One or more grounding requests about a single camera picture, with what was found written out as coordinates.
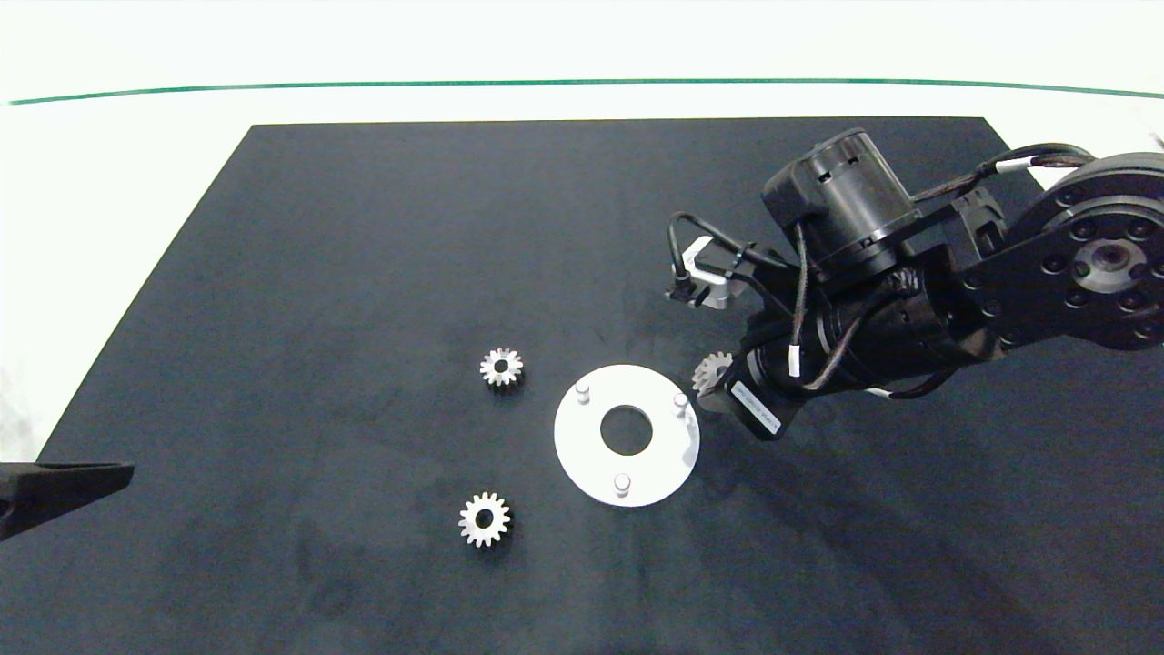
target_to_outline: black table surface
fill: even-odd
[[[978,119],[256,126],[41,456],[139,469],[0,546],[0,653],[1159,653],[1158,351],[1053,340],[774,444],[701,413],[645,508],[559,465],[575,379],[683,384],[754,308],[662,298],[669,213],[774,241],[760,185],[858,124],[913,191],[1005,149]],[[514,525],[478,551],[485,490]]]

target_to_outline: screw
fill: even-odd
[[[1144,301],[1147,301],[1147,298],[1140,291],[1128,291],[1120,296],[1120,306],[1127,311],[1136,311],[1144,306]]]
[[[1136,327],[1136,336],[1141,340],[1152,340],[1159,335],[1159,325],[1151,320],[1145,320]]]
[[[675,394],[675,417],[683,418],[687,415],[687,405],[690,401],[687,400],[687,394]]]
[[[619,474],[615,476],[615,493],[619,498],[627,494],[631,491],[631,477],[626,474]]]
[[[1087,294],[1087,291],[1084,291],[1083,289],[1073,289],[1067,292],[1067,306],[1078,308],[1087,304],[1088,299],[1090,296]]]
[[[1050,255],[1043,259],[1043,270],[1048,272],[1062,272],[1067,265],[1067,259],[1063,255]]]
[[[1067,186],[1063,191],[1059,191],[1058,200],[1062,205],[1073,205],[1079,201],[1081,195],[1083,192],[1078,186]]]
[[[1156,223],[1143,218],[1137,218],[1131,221],[1131,225],[1128,225],[1128,235],[1133,238],[1147,238],[1154,232],[1156,232]]]
[[[1083,219],[1077,221],[1071,226],[1071,235],[1080,241],[1086,241],[1095,235],[1095,221],[1091,219]]]

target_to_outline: metal gear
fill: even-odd
[[[481,378],[494,390],[513,389],[521,384],[524,366],[517,351],[494,349],[481,363]]]
[[[691,376],[691,382],[695,383],[691,389],[703,394],[715,387],[731,363],[731,355],[724,353],[714,353],[703,358],[703,362],[695,368],[695,376]]]
[[[490,515],[489,524],[483,528],[477,525],[477,515],[482,512],[489,512]],[[501,541],[502,533],[509,532],[509,528],[505,527],[505,524],[509,522],[509,507],[505,506],[505,499],[498,499],[496,493],[484,492],[481,496],[474,496],[473,500],[464,504],[461,520],[456,525],[463,528],[461,536],[467,537],[464,543],[476,542],[475,546],[481,548],[482,544],[490,547],[495,541]]]

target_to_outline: white label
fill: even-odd
[[[760,399],[755,398],[752,390],[744,386],[744,383],[737,382],[732,385],[731,396],[739,399],[739,403],[752,413],[752,417],[755,417],[757,421],[764,423],[764,427],[767,428],[769,433],[775,435],[780,430],[780,420],[776,419],[776,415],[768,412],[768,408],[764,407]]]

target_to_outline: white circular plate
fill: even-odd
[[[602,419],[617,407],[637,410],[651,422],[643,453],[619,455],[602,441]],[[616,364],[587,373],[566,392],[554,418],[554,448],[566,475],[588,496],[641,507],[687,480],[700,455],[700,423],[674,383],[650,369]]]

